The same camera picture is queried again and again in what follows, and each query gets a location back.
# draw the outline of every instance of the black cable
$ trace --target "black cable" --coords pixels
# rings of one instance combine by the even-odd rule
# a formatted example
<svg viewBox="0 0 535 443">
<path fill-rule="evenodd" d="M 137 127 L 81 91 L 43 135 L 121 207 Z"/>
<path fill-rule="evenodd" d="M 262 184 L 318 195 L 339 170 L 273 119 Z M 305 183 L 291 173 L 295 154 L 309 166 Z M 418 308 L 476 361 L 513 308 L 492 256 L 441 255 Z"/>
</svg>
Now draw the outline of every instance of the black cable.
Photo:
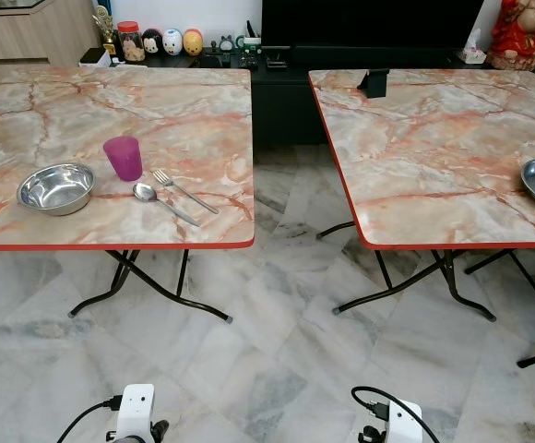
<svg viewBox="0 0 535 443">
<path fill-rule="evenodd" d="M 363 406 L 369 411 L 371 410 L 372 405 L 364 402 L 363 400 L 358 398 L 358 396 L 356 395 L 356 392 L 361 392 L 361 391 L 373 392 L 374 394 L 382 395 L 383 397 L 386 397 L 387 399 L 393 401 L 394 403 L 399 405 L 401 408 L 403 408 L 406 413 L 408 413 L 411 417 L 413 417 L 417 423 L 419 423 L 419 425 L 425 430 L 425 432 L 427 432 L 427 435 L 430 436 L 430 438 L 432 439 L 434 443 L 440 443 L 440 440 L 437 439 L 437 437 L 434 435 L 434 432 L 429 428 L 428 425 L 425 424 L 425 422 L 419 417 L 419 415 L 417 415 L 414 411 L 412 411 L 405 403 L 403 403 L 397 397 L 394 397 L 390 395 L 389 393 L 384 392 L 381 389 L 371 388 L 369 386 L 357 386 L 354 389 L 352 389 L 351 396 L 353 397 L 353 399 L 356 400 L 358 403 L 361 404 L 361 406 Z"/>
<path fill-rule="evenodd" d="M 83 411 L 79 417 L 77 417 L 73 423 L 71 423 L 68 428 L 66 429 L 66 431 L 63 433 L 63 435 L 61 435 L 61 437 L 58 439 L 58 441 L 56 443 L 63 443 L 63 440 L 66 438 L 66 436 L 68 436 L 68 433 L 71 432 L 71 429 L 73 429 L 75 427 L 75 425 L 77 423 L 79 423 L 81 421 L 81 419 L 83 417 L 85 417 L 88 413 L 92 413 L 93 411 L 95 411 L 96 409 L 100 409 L 100 408 L 104 408 L 106 406 L 108 406 L 109 404 L 109 401 L 102 401 L 101 403 L 98 403 L 96 405 L 93 405 L 91 406 L 89 409 L 87 409 L 86 411 Z"/>
</svg>

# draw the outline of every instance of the red figurine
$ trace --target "red figurine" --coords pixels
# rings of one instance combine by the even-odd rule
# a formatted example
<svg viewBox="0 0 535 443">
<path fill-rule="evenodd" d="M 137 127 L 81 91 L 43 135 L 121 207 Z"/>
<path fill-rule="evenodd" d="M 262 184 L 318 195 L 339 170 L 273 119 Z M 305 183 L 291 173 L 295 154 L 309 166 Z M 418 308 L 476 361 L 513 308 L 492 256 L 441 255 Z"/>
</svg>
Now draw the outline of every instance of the red figurine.
<svg viewBox="0 0 535 443">
<path fill-rule="evenodd" d="M 502 0 L 487 61 L 499 69 L 535 69 L 535 0 Z"/>
</svg>

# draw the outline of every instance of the electrical cable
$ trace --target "electrical cable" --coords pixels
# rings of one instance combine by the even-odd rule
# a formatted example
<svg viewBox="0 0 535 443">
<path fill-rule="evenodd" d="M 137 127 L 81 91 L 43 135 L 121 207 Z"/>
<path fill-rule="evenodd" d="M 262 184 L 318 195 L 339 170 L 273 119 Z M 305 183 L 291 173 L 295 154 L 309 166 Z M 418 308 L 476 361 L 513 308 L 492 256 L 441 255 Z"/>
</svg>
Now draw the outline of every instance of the electrical cable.
<svg viewBox="0 0 535 443">
<path fill-rule="evenodd" d="M 71 432 L 71 430 L 75 427 L 77 423 L 79 423 L 88 413 L 92 413 L 96 409 L 100 408 L 110 408 L 112 411 L 118 411 L 120 409 L 120 404 L 122 403 L 122 395 L 114 395 L 109 400 L 102 401 L 101 403 L 94 404 L 89 409 L 83 411 L 79 417 L 77 417 L 75 420 L 73 420 L 73 423 L 71 423 L 68 428 L 65 430 L 63 435 L 56 441 L 56 443 L 63 443 L 63 440 L 68 436 L 68 433 Z"/>
<path fill-rule="evenodd" d="M 66 438 L 66 436 L 68 436 L 68 433 L 71 432 L 71 429 L 73 429 L 75 427 L 75 425 L 77 423 L 79 423 L 81 421 L 81 419 L 83 417 L 85 417 L 88 413 L 92 413 L 93 411 L 95 411 L 96 409 L 100 409 L 100 408 L 103 408 L 106 406 L 106 403 L 107 401 L 102 401 L 101 403 L 98 403 L 98 404 L 95 404 L 93 406 L 91 406 L 89 409 L 83 411 L 79 417 L 77 417 L 75 420 L 73 420 L 73 423 L 71 423 L 68 428 L 65 430 L 65 432 L 63 433 L 63 435 L 61 435 L 61 437 L 58 439 L 58 441 L 56 443 L 63 443 L 63 440 Z"/>
<path fill-rule="evenodd" d="M 414 411 L 412 411 L 405 403 L 403 403 L 397 397 L 394 397 L 393 395 L 390 395 L 389 393 L 384 392 L 381 389 L 371 388 L 369 386 L 357 386 L 353 388 L 351 390 L 351 396 L 353 397 L 354 400 L 360 403 L 361 406 L 366 408 L 368 411 L 373 410 L 373 405 L 366 403 L 365 401 L 363 401 L 356 395 L 356 392 L 361 392 L 361 391 L 373 392 L 374 394 L 382 395 L 383 397 L 386 397 L 387 399 L 393 401 L 394 403 L 399 405 L 401 408 L 403 408 L 406 413 L 408 413 L 411 417 L 415 419 L 415 421 L 423 428 L 423 430 L 425 430 L 427 435 L 430 436 L 430 438 L 432 439 L 434 443 L 440 443 L 440 440 L 438 440 L 437 437 L 434 435 L 434 432 L 432 431 L 432 429 L 429 428 L 429 426 L 419 417 L 419 415 L 417 415 Z"/>
</svg>

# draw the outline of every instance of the metal fork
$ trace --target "metal fork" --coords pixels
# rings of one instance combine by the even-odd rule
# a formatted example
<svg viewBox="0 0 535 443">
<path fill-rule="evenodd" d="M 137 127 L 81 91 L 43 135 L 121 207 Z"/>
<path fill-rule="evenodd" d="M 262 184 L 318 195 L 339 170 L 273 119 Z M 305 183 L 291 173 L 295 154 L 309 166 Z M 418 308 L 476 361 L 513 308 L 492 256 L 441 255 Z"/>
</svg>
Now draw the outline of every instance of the metal fork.
<svg viewBox="0 0 535 443">
<path fill-rule="evenodd" d="M 170 187 L 170 186 L 175 186 L 177 189 L 179 189 L 180 191 L 182 191 L 184 194 L 186 194 L 188 197 L 190 197 L 191 199 L 193 199 L 195 202 L 199 203 L 200 205 L 202 205 L 204 208 L 206 208 L 207 210 L 209 210 L 210 212 L 214 212 L 215 214 L 218 214 L 219 213 L 219 210 L 215 209 L 215 208 L 212 208 L 208 203 L 200 200 L 198 197 L 196 197 L 194 194 L 192 194 L 191 192 L 188 192 L 186 191 L 185 189 L 183 189 L 181 186 L 177 185 L 169 175 L 167 175 L 163 170 L 159 169 L 157 171 L 154 171 L 153 172 L 153 175 L 155 176 L 155 178 L 157 179 L 157 181 L 159 183 L 161 183 L 163 186 L 165 187 Z"/>
</svg>

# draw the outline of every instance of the tissue box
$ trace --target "tissue box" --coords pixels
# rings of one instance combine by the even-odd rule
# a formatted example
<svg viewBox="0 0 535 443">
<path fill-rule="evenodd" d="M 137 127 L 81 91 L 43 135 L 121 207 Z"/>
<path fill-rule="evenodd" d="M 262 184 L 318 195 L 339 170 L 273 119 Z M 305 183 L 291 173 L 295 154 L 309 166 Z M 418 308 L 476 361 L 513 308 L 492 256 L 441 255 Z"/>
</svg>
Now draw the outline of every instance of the tissue box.
<svg viewBox="0 0 535 443">
<path fill-rule="evenodd" d="M 487 58 L 487 54 L 480 49 L 463 49 L 458 51 L 456 55 L 467 65 L 482 65 Z"/>
</svg>

